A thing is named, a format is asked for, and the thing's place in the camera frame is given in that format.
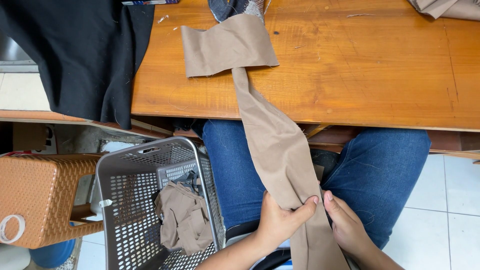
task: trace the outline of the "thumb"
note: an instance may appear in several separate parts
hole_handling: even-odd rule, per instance
[[[318,196],[312,196],[307,199],[307,201],[297,208],[292,214],[292,218],[298,224],[304,224],[307,220],[309,220],[315,214],[317,210],[317,203],[319,201]]]
[[[343,227],[351,219],[350,216],[335,201],[331,191],[325,191],[324,197],[324,206],[328,215],[330,215],[330,218],[336,225]]]

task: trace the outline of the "hand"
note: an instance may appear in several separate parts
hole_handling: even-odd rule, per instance
[[[312,196],[295,211],[285,210],[276,203],[270,193],[265,191],[260,225],[254,232],[258,243],[264,245],[265,252],[270,254],[310,219],[315,214],[318,201],[317,196]]]
[[[324,205],[333,221],[335,240],[344,251],[356,260],[365,257],[366,253],[380,251],[367,235],[360,218],[344,200],[325,191]]]

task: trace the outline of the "person's left hand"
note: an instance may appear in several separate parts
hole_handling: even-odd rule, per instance
[[[260,225],[254,232],[255,237],[264,245],[268,253],[274,251],[315,214],[318,201],[317,196],[312,196],[295,211],[285,210],[276,203],[268,191],[265,191]]]

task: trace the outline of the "person's right hand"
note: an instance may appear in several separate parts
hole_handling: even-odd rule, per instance
[[[379,250],[367,235],[360,218],[344,200],[334,196],[331,191],[325,191],[324,206],[333,221],[335,240],[345,252],[359,259],[366,252]]]

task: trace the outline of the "basket handle hole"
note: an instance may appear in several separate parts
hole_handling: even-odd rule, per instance
[[[158,151],[158,150],[160,150],[160,148],[158,148],[158,147],[151,147],[151,148],[147,148],[147,149],[140,150],[140,151],[138,151],[137,153],[139,153],[139,154],[146,154],[146,153],[153,152],[153,151]]]

